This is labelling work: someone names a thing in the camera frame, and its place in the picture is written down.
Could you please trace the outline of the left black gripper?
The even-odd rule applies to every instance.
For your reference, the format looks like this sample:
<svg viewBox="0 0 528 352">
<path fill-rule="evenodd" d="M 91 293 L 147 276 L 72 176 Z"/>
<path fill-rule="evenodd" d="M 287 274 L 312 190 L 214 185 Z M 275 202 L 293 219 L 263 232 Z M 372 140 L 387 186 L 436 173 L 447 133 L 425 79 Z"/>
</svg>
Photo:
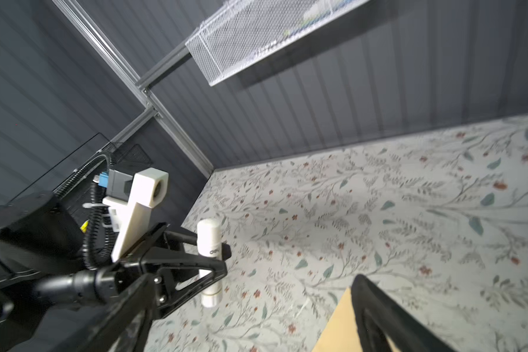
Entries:
<svg viewBox="0 0 528 352">
<path fill-rule="evenodd" d="M 156 319 L 167 318 L 204 290 L 227 276 L 226 260 L 232 257 L 229 244 L 218 245 L 221 260 L 188 253 L 184 244 L 197 247 L 197 234 L 164 222 L 152 227 L 154 243 L 143 254 L 123 259 L 123 268 L 136 279 L 154 277 Z M 44 307 L 78 308 L 113 302 L 128 286 L 122 269 L 114 266 L 95 271 L 55 275 L 37 280 L 31 286 L 32 298 Z"/>
</svg>

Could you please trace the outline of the tan paper envelope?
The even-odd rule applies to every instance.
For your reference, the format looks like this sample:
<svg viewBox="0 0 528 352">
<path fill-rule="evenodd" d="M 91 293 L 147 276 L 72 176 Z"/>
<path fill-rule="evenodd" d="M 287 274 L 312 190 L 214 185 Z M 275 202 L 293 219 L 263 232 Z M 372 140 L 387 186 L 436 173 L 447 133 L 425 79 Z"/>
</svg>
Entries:
<svg viewBox="0 0 528 352">
<path fill-rule="evenodd" d="M 351 303 L 351 289 L 347 288 L 312 352 L 358 351 L 363 352 L 363 349 Z"/>
</svg>

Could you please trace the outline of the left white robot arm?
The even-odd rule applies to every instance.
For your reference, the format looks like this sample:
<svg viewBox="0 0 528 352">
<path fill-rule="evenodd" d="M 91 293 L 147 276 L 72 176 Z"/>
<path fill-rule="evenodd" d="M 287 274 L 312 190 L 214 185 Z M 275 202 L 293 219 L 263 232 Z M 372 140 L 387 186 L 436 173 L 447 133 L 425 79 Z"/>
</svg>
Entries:
<svg viewBox="0 0 528 352">
<path fill-rule="evenodd" d="M 120 259 L 84 265 L 84 235 L 61 202 L 38 192 L 0 206 L 0 351 L 31 339 L 54 308 L 104 312 L 57 345 L 58 351 L 142 351 L 152 323 L 227 276 L 222 259 L 189 254 L 192 232 L 152 227 Z"/>
</svg>

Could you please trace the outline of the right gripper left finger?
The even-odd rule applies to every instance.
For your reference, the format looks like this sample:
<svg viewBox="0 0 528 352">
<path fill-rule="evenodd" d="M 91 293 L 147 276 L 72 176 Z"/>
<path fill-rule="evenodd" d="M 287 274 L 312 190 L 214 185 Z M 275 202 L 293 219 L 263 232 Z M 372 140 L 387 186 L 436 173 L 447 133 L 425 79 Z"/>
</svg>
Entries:
<svg viewBox="0 0 528 352">
<path fill-rule="evenodd" d="M 154 320 L 154 277 L 145 274 L 91 320 L 57 346 L 58 351 L 143 351 Z"/>
</svg>

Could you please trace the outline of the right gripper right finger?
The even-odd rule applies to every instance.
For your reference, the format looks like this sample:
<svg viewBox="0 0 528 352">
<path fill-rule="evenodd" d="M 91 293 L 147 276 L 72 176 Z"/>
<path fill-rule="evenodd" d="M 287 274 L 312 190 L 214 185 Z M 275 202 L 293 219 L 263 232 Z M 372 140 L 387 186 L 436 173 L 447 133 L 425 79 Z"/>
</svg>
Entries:
<svg viewBox="0 0 528 352">
<path fill-rule="evenodd" d="M 351 303 L 363 351 L 451 351 L 365 275 L 351 285 Z"/>
</svg>

